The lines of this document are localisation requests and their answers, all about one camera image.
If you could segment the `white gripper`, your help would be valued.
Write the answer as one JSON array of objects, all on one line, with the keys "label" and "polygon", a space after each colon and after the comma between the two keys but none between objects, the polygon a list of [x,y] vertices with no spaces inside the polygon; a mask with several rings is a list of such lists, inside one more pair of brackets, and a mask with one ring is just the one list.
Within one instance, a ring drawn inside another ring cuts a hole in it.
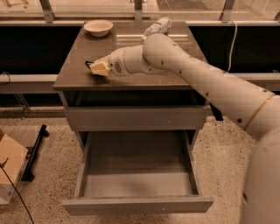
[{"label": "white gripper", "polygon": [[89,65],[92,74],[108,76],[112,72],[116,76],[129,76],[130,72],[125,66],[124,55],[127,47],[113,51],[108,58],[98,59]]}]

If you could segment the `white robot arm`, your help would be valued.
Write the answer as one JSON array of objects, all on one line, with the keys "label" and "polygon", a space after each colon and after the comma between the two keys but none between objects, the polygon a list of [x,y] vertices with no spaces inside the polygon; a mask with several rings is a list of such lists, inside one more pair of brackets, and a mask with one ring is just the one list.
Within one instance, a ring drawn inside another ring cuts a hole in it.
[{"label": "white robot arm", "polygon": [[93,74],[172,72],[257,140],[246,170],[240,224],[280,224],[280,97],[186,53],[168,36],[87,63]]}]

